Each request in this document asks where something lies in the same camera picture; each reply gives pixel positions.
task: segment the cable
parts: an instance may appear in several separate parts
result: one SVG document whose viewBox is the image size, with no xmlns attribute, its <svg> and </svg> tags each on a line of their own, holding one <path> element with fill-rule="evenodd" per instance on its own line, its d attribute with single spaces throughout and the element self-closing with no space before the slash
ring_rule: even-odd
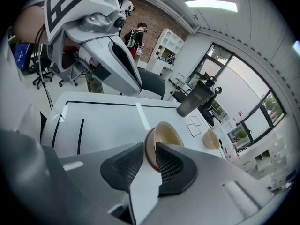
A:
<svg viewBox="0 0 300 225">
<path fill-rule="evenodd" d="M 37 63 L 38 63 L 38 68 L 39 68 L 39 77 L 41 79 L 42 85 L 43 85 L 44 90 L 46 92 L 50 109 L 52 109 L 53 108 L 53 103 L 52 103 L 50 94 L 48 92 L 48 89 L 46 88 L 46 85 L 45 85 L 45 82 L 44 82 L 44 78 L 43 78 L 43 73 L 42 73 L 42 67 L 41 67 L 41 46 L 40 46 L 40 40 L 41 40 L 41 37 L 42 37 L 43 32 L 45 31 L 45 29 L 46 29 L 46 27 L 45 27 L 45 25 L 43 25 L 40 28 L 40 30 L 37 32 L 37 36 L 35 38 L 35 43 L 34 43 L 34 48 L 33 48 L 33 52 L 34 52 L 33 54 L 34 54 L 35 58 L 38 57 L 38 59 L 36 59 L 36 60 L 37 60 Z"/>
</svg>

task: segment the red object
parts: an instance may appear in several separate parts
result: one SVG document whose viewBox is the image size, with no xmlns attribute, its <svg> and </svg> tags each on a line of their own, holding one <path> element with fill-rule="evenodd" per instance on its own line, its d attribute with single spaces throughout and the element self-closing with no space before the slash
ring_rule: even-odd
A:
<svg viewBox="0 0 300 225">
<path fill-rule="evenodd" d="M 135 55 L 136 55 L 137 49 L 136 48 L 129 48 L 129 51 L 130 51 L 130 53 L 131 53 L 131 55 L 133 57 L 133 60 L 135 60 Z"/>
</svg>

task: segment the black window frame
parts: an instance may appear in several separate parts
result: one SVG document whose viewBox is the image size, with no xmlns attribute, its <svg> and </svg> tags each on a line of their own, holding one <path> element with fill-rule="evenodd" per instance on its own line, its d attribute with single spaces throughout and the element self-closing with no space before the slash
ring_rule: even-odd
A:
<svg viewBox="0 0 300 225">
<path fill-rule="evenodd" d="M 231 54 L 231 56 L 229 57 L 228 61 L 225 64 L 222 64 L 221 62 L 217 61 L 216 59 L 212 58 L 211 56 L 207 55 L 207 53 L 211 50 L 212 46 L 217 46 L 227 52 L 229 52 Z M 261 140 L 263 137 L 265 137 L 274 127 L 276 127 L 276 125 L 279 123 L 277 122 L 275 125 L 272 122 L 271 117 L 268 115 L 268 112 L 266 110 L 266 108 L 264 107 L 263 103 L 265 101 L 265 99 L 268 97 L 268 95 L 270 93 L 273 94 L 274 98 L 276 99 L 276 101 L 278 102 L 282 112 L 283 112 L 283 117 L 280 119 L 282 120 L 284 118 L 284 116 L 286 115 L 286 111 L 283 108 L 280 100 L 278 99 L 276 93 L 274 92 L 274 90 L 272 89 L 272 87 L 266 82 L 266 80 L 251 66 L 249 65 L 245 60 L 243 60 L 242 58 L 240 58 L 238 55 L 236 55 L 234 52 L 229 51 L 226 48 L 223 48 L 222 46 L 216 44 L 216 43 L 212 43 L 210 48 L 206 51 L 205 55 L 203 56 L 203 58 L 201 59 L 201 61 L 199 62 L 199 64 L 197 65 L 197 67 L 194 69 L 194 71 L 191 73 L 191 75 L 188 77 L 186 84 L 188 85 L 188 81 L 189 79 L 194 75 L 198 75 L 200 77 L 202 77 L 202 74 L 200 74 L 199 72 L 197 72 L 196 70 L 199 68 L 199 66 L 205 62 L 206 59 L 211 60 L 212 62 L 216 63 L 217 65 L 219 65 L 221 67 L 221 69 L 217 72 L 217 74 L 214 76 L 216 79 L 218 78 L 218 76 L 220 76 L 220 74 L 222 73 L 222 71 L 227 67 L 227 65 L 229 64 L 229 62 L 231 61 L 231 59 L 233 57 L 236 57 L 237 59 L 241 60 L 243 63 L 245 63 L 252 71 L 255 72 L 256 75 L 258 75 L 258 77 L 266 84 L 266 86 L 269 88 L 269 91 L 264 95 L 264 97 L 261 99 L 261 101 L 249 112 L 248 116 L 245 117 L 242 121 L 238 122 L 236 124 L 236 126 L 238 126 L 239 124 L 241 124 L 243 126 L 243 128 L 245 129 L 245 132 L 247 133 L 249 140 L 250 140 L 250 145 L 247 145 L 246 148 L 243 149 L 243 147 L 240 148 L 239 152 L 242 152 L 243 150 L 247 149 L 248 147 L 251 147 L 252 145 L 254 145 L 256 142 L 258 142 L 259 140 Z M 264 131 L 259 137 L 257 137 L 256 139 L 253 139 L 253 137 L 251 136 L 251 130 L 248 129 L 248 127 L 245 124 L 245 121 L 247 119 L 249 119 L 258 109 L 260 109 L 269 125 L 269 128 Z"/>
</svg>

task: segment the beige bowl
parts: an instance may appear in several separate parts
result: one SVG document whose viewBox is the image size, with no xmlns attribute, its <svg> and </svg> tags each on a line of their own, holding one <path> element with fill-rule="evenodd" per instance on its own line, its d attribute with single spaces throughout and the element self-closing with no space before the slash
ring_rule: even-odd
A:
<svg viewBox="0 0 300 225">
<path fill-rule="evenodd" d="M 218 136 L 212 129 L 208 129 L 208 131 L 203 136 L 203 142 L 204 145 L 208 149 L 220 149 L 220 141 L 218 139 Z"/>
<path fill-rule="evenodd" d="M 181 138 L 175 128 L 168 122 L 160 122 L 156 128 L 152 130 L 145 141 L 145 155 L 153 169 L 160 172 L 156 164 L 156 143 L 168 143 L 184 147 Z"/>
</svg>

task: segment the ceiling light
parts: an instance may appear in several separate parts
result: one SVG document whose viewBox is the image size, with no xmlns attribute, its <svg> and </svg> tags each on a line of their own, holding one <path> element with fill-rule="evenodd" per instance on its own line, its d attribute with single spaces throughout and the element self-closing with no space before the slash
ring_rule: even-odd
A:
<svg viewBox="0 0 300 225">
<path fill-rule="evenodd" d="M 296 41 L 293 48 L 295 49 L 296 53 L 300 56 L 300 42 Z"/>
<path fill-rule="evenodd" d="M 216 1 L 216 0 L 198 0 L 188 1 L 186 4 L 192 7 L 205 7 L 205 8 L 220 8 L 226 9 L 233 12 L 238 12 L 238 8 L 234 2 Z"/>
</svg>

